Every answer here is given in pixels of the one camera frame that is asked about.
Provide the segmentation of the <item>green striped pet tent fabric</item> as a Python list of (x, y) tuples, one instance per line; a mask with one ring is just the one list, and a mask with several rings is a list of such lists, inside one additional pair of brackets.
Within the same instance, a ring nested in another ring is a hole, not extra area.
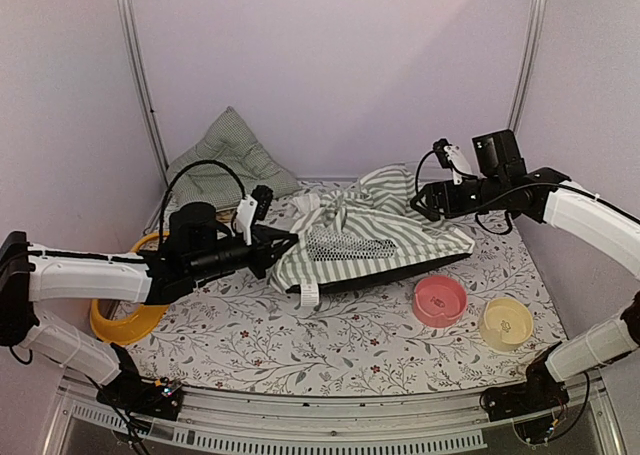
[(474, 240), (410, 206), (414, 178), (404, 165), (378, 168), (346, 188), (294, 196), (298, 242), (275, 264), (269, 284), (280, 293), (359, 290), (423, 274), (469, 257)]

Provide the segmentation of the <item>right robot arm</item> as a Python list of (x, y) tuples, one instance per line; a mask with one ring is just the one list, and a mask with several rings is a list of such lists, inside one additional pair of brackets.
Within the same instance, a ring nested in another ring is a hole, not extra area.
[[(480, 172), (474, 174), (460, 148), (439, 139), (431, 152), (449, 171), (447, 180), (418, 188), (410, 206), (431, 221), (501, 211), (523, 216), (575, 238), (600, 260), (628, 276), (639, 276), (639, 219), (570, 176), (550, 167), (530, 170), (514, 133), (501, 130), (472, 140)], [(537, 411), (552, 399), (556, 384), (592, 368), (615, 363), (639, 348), (639, 300), (541, 353), (528, 367), (517, 402)]]

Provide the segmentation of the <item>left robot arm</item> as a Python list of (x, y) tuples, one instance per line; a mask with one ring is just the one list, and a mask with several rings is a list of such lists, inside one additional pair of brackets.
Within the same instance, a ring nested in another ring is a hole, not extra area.
[(244, 268), (263, 279), (298, 241), (263, 225), (263, 217), (263, 209), (244, 200), (229, 228), (212, 205), (190, 203), (170, 215), (156, 250), (125, 254), (54, 250), (13, 231), (1, 244), (1, 344), (38, 352), (108, 385), (126, 408), (141, 408), (149, 390), (123, 345), (99, 342), (38, 303), (106, 299), (163, 306)]

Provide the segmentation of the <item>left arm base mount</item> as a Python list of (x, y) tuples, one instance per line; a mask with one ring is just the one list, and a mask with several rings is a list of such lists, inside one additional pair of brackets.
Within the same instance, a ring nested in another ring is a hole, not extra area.
[(106, 385), (100, 385), (96, 400), (127, 414), (146, 415), (176, 421), (184, 399), (182, 382), (168, 377), (142, 376), (124, 347), (111, 343), (120, 372)]

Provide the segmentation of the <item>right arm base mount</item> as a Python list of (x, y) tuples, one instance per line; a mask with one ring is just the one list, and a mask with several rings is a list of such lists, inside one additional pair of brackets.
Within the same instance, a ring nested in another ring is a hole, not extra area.
[(479, 398), (491, 421), (504, 420), (561, 407), (569, 402), (564, 382), (557, 382), (546, 368), (549, 352), (537, 356), (525, 370), (522, 383), (490, 387)]

